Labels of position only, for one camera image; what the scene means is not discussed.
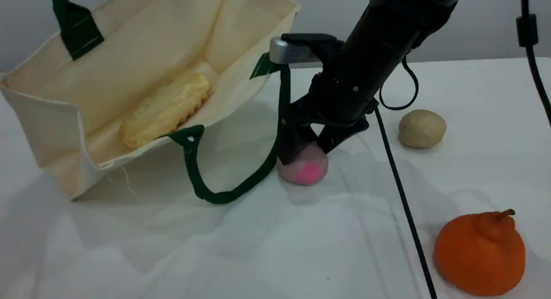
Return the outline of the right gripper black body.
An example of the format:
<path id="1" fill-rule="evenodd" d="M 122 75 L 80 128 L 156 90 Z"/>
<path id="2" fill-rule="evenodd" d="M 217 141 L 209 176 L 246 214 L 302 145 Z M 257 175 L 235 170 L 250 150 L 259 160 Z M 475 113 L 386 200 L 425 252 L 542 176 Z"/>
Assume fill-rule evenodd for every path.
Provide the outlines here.
<path id="1" fill-rule="evenodd" d="M 291 103 L 287 114 L 287 133 L 298 133 L 308 124 L 324 124 L 360 133 L 369 127 L 365 115 L 372 110 L 377 89 L 339 83 L 324 72 L 311 79 L 307 93 Z"/>

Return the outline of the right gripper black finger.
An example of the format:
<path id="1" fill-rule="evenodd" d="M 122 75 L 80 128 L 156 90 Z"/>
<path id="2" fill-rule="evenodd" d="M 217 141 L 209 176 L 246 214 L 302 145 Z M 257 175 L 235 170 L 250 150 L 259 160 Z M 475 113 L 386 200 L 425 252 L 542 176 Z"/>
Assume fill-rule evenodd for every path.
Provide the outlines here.
<path id="1" fill-rule="evenodd" d="M 328 154 L 350 137 L 364 132 L 368 127 L 369 123 L 365 118 L 346 127 L 326 125 L 319 134 L 319 147 Z"/>
<path id="2" fill-rule="evenodd" d="M 293 162 L 298 154 L 315 143 L 317 138 L 310 123 L 287 121 L 283 127 L 282 141 L 279 146 L 279 160 L 282 164 Z"/>

